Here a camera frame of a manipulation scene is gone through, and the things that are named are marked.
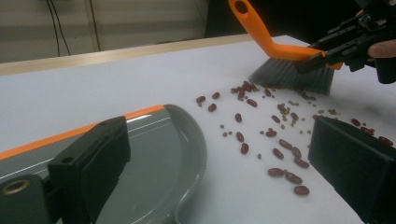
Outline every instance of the brush bristles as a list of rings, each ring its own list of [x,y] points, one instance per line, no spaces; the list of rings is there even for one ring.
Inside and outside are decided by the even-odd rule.
[[[334,70],[327,67],[300,74],[294,66],[294,61],[270,58],[249,77],[249,81],[264,87],[276,84],[285,89],[328,95],[333,74]]]

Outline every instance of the kidney bean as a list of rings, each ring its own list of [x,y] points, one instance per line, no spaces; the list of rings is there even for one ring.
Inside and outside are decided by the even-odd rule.
[[[244,135],[242,135],[240,132],[236,133],[236,139],[238,139],[239,142],[245,141]]]
[[[268,170],[268,175],[271,175],[271,176],[282,176],[284,174],[285,174],[285,172],[279,168],[271,168]]]
[[[303,168],[308,168],[309,167],[309,163],[308,162],[306,162],[306,161],[303,161],[303,160],[301,160],[300,158],[294,158],[294,162],[297,164],[297,165],[299,165],[299,166],[301,166],[301,167],[303,167]]]
[[[298,195],[308,195],[309,194],[309,188],[307,188],[304,185],[294,187],[294,192]]]
[[[288,112],[288,110],[283,105],[277,105],[277,108],[279,109],[280,113],[282,113],[282,114]]]
[[[274,122],[280,123],[280,119],[276,115],[273,115],[271,118],[274,120]]]
[[[239,122],[239,123],[242,122],[242,116],[241,116],[241,114],[239,114],[239,113],[238,113],[238,114],[235,114],[235,119],[236,119],[236,121]]]
[[[294,112],[291,112],[291,117],[293,118],[293,120],[298,120],[298,116],[297,116],[297,114],[296,113],[294,113]]]
[[[361,127],[361,130],[370,135],[374,135],[374,132],[366,127]]]
[[[289,149],[289,150],[291,150],[291,149],[293,148],[293,146],[292,146],[290,143],[288,143],[287,141],[285,141],[285,140],[283,140],[283,139],[279,139],[279,144],[280,144],[282,147],[284,147],[284,148],[286,148],[286,149]]]
[[[252,99],[248,99],[248,100],[247,100],[247,103],[250,104],[250,105],[253,106],[253,107],[257,107],[256,101],[254,101],[254,100],[252,100]]]
[[[379,136],[378,139],[381,140],[381,141],[383,141],[383,142],[386,143],[387,145],[393,146],[393,142],[390,141],[387,137]]]
[[[242,154],[247,154],[247,153],[248,153],[248,144],[242,143],[242,146],[241,146],[241,153],[242,153]]]
[[[285,172],[285,177],[291,182],[291,183],[294,183],[294,184],[301,184],[301,183],[303,183],[303,180],[299,177],[299,176],[297,176],[297,175],[295,175],[294,173],[290,173],[290,172]]]
[[[282,160],[284,158],[283,153],[280,152],[279,149],[277,149],[276,147],[274,147],[273,153],[280,160]]]
[[[294,155],[295,157],[301,158],[301,151],[300,151],[299,148],[293,147],[293,148],[291,149],[291,153],[293,153],[293,155]]]
[[[358,121],[357,119],[352,119],[351,122],[357,127],[361,126],[361,122]]]
[[[216,110],[216,108],[217,108],[217,106],[216,106],[215,104],[211,104],[211,105],[207,108],[207,110],[208,110],[209,112],[213,112],[213,111]]]
[[[265,89],[264,93],[265,93],[266,96],[271,96],[271,92],[268,89]]]
[[[267,135],[268,137],[275,137],[277,134],[276,131],[268,131],[265,133],[265,135]]]
[[[219,97],[220,97],[220,93],[218,91],[213,93],[213,95],[212,95],[213,99],[219,99]]]
[[[206,99],[206,97],[200,96],[200,97],[198,97],[198,98],[196,99],[196,101],[197,101],[198,104],[200,104],[200,103],[202,103],[205,99]]]

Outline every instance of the orange brush handle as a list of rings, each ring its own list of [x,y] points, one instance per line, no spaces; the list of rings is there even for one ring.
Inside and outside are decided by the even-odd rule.
[[[323,56],[326,55],[325,51],[319,49],[310,49],[293,45],[279,45],[275,43],[267,27],[262,22],[262,19],[248,0],[229,0],[228,2],[233,10],[233,14],[269,57],[300,61],[318,53],[321,53]],[[341,65],[342,64],[338,63],[332,65],[331,68],[339,69]]]

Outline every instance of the table surface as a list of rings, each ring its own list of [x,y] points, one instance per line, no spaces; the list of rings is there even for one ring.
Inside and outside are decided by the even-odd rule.
[[[303,44],[287,36],[276,41]],[[230,89],[267,59],[248,35],[235,35],[0,64],[0,152],[152,105],[178,105],[201,126],[208,151],[202,185],[181,214],[185,223],[361,223],[314,167],[298,167],[277,141],[288,140],[306,159],[307,131],[320,109],[346,122],[359,119],[375,129],[375,136],[396,141],[394,86],[379,84],[373,68],[350,73],[344,66],[335,73],[329,96],[311,94],[315,102],[289,90],[262,98],[263,88],[248,95],[257,108],[237,101]],[[218,100],[211,98],[216,91]],[[195,102],[201,95],[206,96],[202,107]],[[294,127],[285,121],[281,130],[271,115],[279,113],[277,104],[288,101],[300,104],[289,106],[305,121]],[[218,109],[209,113],[212,103]],[[340,114],[330,115],[328,109]],[[242,114],[242,123],[234,120],[235,113]],[[260,134],[268,128],[278,136]],[[233,135],[222,136],[229,131]],[[236,132],[250,145],[247,155],[240,153]],[[283,161],[274,157],[273,147],[284,152]],[[272,167],[299,175],[310,194],[295,195],[291,183],[266,173]]]

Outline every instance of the black cable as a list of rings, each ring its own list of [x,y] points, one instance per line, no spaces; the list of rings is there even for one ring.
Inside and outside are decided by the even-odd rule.
[[[62,31],[62,25],[61,25],[61,22],[59,21],[58,12],[56,11],[55,5],[53,4],[52,0],[49,0],[49,1],[52,4],[53,11],[55,12],[56,19],[58,20],[59,30],[61,32],[62,39],[64,40],[64,44],[66,45],[67,53],[70,55],[69,47],[67,46],[66,40],[64,39],[64,32]]]
[[[52,9],[50,8],[50,2],[47,0],[47,5],[49,6],[49,12],[52,17],[52,24],[53,24],[53,30],[55,31],[55,36],[56,36],[56,46],[58,47],[58,57],[61,57],[61,51],[59,49],[59,40],[58,40],[58,32],[56,31],[56,25],[55,25],[55,19],[53,19],[53,13]]]

